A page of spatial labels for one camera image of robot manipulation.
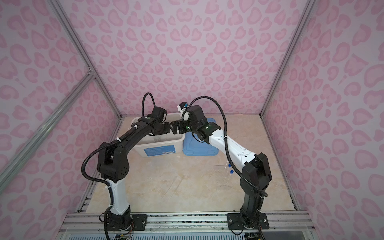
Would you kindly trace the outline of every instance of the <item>blue label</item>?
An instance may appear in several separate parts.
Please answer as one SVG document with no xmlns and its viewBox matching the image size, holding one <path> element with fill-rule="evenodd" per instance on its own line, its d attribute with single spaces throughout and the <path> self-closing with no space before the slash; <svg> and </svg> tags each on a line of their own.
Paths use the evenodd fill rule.
<svg viewBox="0 0 384 240">
<path fill-rule="evenodd" d="M 144 151 L 145 151 L 145 153 L 147 154 L 148 157 L 176 152 L 174 145 L 168 145 L 168 146 L 162 146 L 162 147 L 145 148 Z"/>
</svg>

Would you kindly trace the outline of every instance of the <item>vent grille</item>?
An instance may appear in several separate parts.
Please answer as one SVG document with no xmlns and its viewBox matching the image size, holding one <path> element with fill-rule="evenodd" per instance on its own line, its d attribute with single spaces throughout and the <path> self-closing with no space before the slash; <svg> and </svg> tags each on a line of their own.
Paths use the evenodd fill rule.
<svg viewBox="0 0 384 240">
<path fill-rule="evenodd" d="M 68 240 L 106 240 L 104 234 L 72 234 Z M 232 233 L 137 233 L 131 240 L 244 240 Z"/>
</svg>

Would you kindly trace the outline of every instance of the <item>blue container lid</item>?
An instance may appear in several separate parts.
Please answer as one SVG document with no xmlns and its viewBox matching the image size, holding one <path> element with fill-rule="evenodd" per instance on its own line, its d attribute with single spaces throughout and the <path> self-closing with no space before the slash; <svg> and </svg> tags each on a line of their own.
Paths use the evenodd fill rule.
<svg viewBox="0 0 384 240">
<path fill-rule="evenodd" d="M 213 118 L 207 118 L 208 122 L 215 122 Z M 183 153 L 187 156 L 215 156 L 218 149 L 206 142 L 198 142 L 193 138 L 192 133 L 185 134 L 183 142 Z"/>
</svg>

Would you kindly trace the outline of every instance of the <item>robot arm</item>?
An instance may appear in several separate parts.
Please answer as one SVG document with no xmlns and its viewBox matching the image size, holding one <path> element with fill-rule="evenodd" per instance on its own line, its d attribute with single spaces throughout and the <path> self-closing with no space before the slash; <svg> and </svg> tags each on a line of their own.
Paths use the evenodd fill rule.
<svg viewBox="0 0 384 240">
<path fill-rule="evenodd" d="M 265 191 L 269 182 L 272 180 L 271 170 L 268 158 L 263 153 L 255 154 L 252 151 L 241 146 L 229 136 L 224 135 L 224 131 L 216 123 L 208 122 L 200 106 L 187 107 L 186 103 L 178 106 L 183 115 L 183 119 L 173 122 L 180 133 L 192 132 L 200 140 L 218 148 L 224 154 L 227 154 L 224 138 L 227 139 L 227 148 L 234 170 L 238 173 L 241 169 L 240 186 L 245 192 L 244 203 L 240 209 L 241 225 L 234 229 L 253 228 L 259 220 L 259 212 L 263 204 L 261 191 Z M 253 184 L 259 190 L 256 190 L 249 183 Z"/>
<path fill-rule="evenodd" d="M 101 177 L 110 183 L 114 199 L 114 204 L 110 209 L 109 226 L 115 225 L 119 229 L 127 229 L 131 225 L 131 210 L 125 188 L 125 177 L 129 171 L 127 154 L 146 135 L 166 134 L 170 130 L 174 134 L 192 132 L 200 140 L 204 140 L 226 154 L 224 131 L 216 123 L 208 122 L 198 105 L 188 107 L 186 103 L 182 103 L 178 109 L 181 113 L 186 111 L 183 114 L 183 120 L 168 123 L 163 121 L 166 111 L 154 107 L 152 113 L 141 117 L 117 144 L 99 152 L 97 168 Z M 233 168 L 241 169 L 241 174 L 239 172 L 239 175 L 242 175 L 240 185 L 245 192 L 244 203 L 240 210 L 241 225 L 253 228 L 257 224 L 263 198 L 261 198 L 260 191 L 257 191 L 250 183 L 262 191 L 268 187 L 272 180 L 268 159 L 263 153 L 255 154 L 228 136 L 227 147 L 233 161 Z"/>
</svg>

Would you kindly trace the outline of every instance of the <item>enclosure wall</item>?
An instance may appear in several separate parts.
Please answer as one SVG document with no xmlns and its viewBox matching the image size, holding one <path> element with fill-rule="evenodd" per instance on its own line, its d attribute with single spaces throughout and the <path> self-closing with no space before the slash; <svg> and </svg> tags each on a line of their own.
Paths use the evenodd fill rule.
<svg viewBox="0 0 384 240">
<path fill-rule="evenodd" d="M 322 239 L 384 238 L 383 8 L 320 1 L 264 117 Z"/>
<path fill-rule="evenodd" d="M 306 3 L 60 2 L 123 114 L 140 114 L 147 91 L 169 112 L 208 95 L 226 113 L 260 113 Z"/>
<path fill-rule="evenodd" d="M 0 3 L 0 173 L 87 70 L 45 1 Z"/>
<path fill-rule="evenodd" d="M 100 89 L 91 82 L 0 196 L 0 238 L 54 239 L 89 184 L 80 172 L 83 160 L 109 141 L 116 123 Z M 89 161 L 89 175 L 96 161 Z"/>
</svg>

